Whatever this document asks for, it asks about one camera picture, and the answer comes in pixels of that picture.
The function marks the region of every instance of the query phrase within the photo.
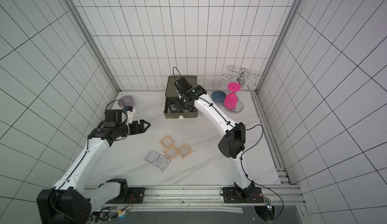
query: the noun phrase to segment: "white marble table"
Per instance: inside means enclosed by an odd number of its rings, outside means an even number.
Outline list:
[[[233,185],[239,173],[231,158],[226,158],[218,149],[221,139],[215,126],[201,112],[197,118],[166,119],[164,117],[165,92],[120,92],[117,99],[131,95],[135,100],[136,113],[133,120],[144,119],[151,124],[143,134],[128,136],[114,142],[99,161],[90,176],[88,185],[99,185],[110,178],[126,178],[128,185]],[[239,92],[244,109],[238,114],[227,113],[236,122],[242,121],[246,128],[259,123],[250,92]],[[160,172],[143,161],[152,149],[159,154],[164,150],[159,140],[170,135],[175,147],[187,143],[192,153],[185,159],[180,156]],[[255,144],[261,128],[246,132],[246,149]],[[266,143],[266,139],[249,150],[244,158],[247,173],[259,184],[280,184],[278,175]]]

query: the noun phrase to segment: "black bracket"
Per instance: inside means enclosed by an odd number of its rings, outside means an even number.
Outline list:
[[[235,187],[223,187],[221,190],[223,196],[223,202],[225,203],[263,203],[265,199],[262,196],[262,190],[259,187],[255,187],[250,196],[242,198]]]
[[[128,190],[128,198],[123,202],[114,201],[114,199],[109,200],[106,204],[129,204],[131,200],[131,195],[133,195],[134,200],[132,203],[141,204],[144,200],[144,192],[145,188],[136,187],[136,188],[127,188]]]

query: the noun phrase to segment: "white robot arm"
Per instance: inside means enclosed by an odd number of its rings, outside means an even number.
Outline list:
[[[95,190],[85,190],[85,186],[97,163],[115,140],[144,133],[150,127],[144,120],[140,123],[132,121],[134,112],[132,107],[126,107],[125,111],[105,110],[105,120],[88,135],[84,149],[70,169],[53,188],[42,190],[38,195],[37,205],[43,224],[86,223],[90,213],[109,200],[122,202],[128,199],[125,179],[110,179]]]
[[[228,116],[226,116],[225,113],[222,112],[219,107],[213,103],[208,94],[201,95],[200,98],[195,101],[194,105],[198,110],[203,112],[203,114],[207,116],[207,118],[215,125],[216,129],[219,131],[219,134],[222,137],[225,135],[226,131],[231,131],[234,128],[233,126],[237,125],[235,121],[231,120]],[[236,155],[236,158],[233,158],[233,160],[235,161],[238,167],[238,172],[241,177],[241,179],[235,181],[235,183],[241,189],[245,189],[251,184],[251,182],[248,181],[242,169],[242,165],[246,167],[244,159],[241,160],[242,154],[243,151],[240,151]]]
[[[241,198],[254,191],[254,182],[248,181],[243,171],[241,158],[244,150],[246,128],[243,123],[231,120],[211,100],[200,86],[192,87],[184,77],[175,82],[179,93],[176,102],[180,109],[198,109],[215,125],[222,139],[218,147],[223,155],[231,157],[239,171],[240,179],[235,184]],[[85,185],[96,164],[115,140],[128,135],[144,133],[150,124],[144,120],[132,121],[135,109],[106,110],[105,120],[95,128],[87,139],[84,149],[64,176],[50,190],[42,190],[37,205],[43,224],[86,223],[90,213],[109,200],[125,201],[128,186],[125,179],[111,179],[95,190],[85,190]]]
[[[236,181],[235,187],[241,198],[247,198],[254,191],[254,182],[249,181],[244,173],[242,165],[246,166],[241,158],[244,150],[246,128],[243,123],[236,123],[231,120],[219,107],[214,104],[207,92],[200,86],[192,87],[184,77],[177,79],[175,87],[179,100],[175,101],[178,109],[191,110],[197,108],[215,125],[222,139],[218,147],[222,154],[231,157],[237,167],[240,179]]]

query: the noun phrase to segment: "mounting plate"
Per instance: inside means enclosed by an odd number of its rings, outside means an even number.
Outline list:
[[[133,203],[134,204],[141,204],[143,202],[143,199],[144,199],[144,191],[145,191],[145,188],[142,188],[142,187],[138,187],[138,188],[128,188],[128,199],[124,202],[117,202],[117,201],[112,201],[112,200],[109,200],[108,202],[106,202],[106,204],[129,204],[130,203],[130,194],[133,195],[134,197],[134,201]]]
[[[222,188],[223,201],[225,203],[263,203],[265,202],[264,198],[254,197],[253,195],[262,195],[262,190],[259,187],[255,187],[251,196],[249,196],[244,201],[239,200],[235,187],[223,187]]]

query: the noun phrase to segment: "grid tile wall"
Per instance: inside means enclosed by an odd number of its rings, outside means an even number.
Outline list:
[[[121,89],[163,90],[172,68],[205,89],[262,73],[293,0],[73,0]]]
[[[259,91],[316,224],[387,219],[386,22],[386,0],[302,0]]]
[[[116,96],[62,0],[0,0],[0,223],[38,223]]]

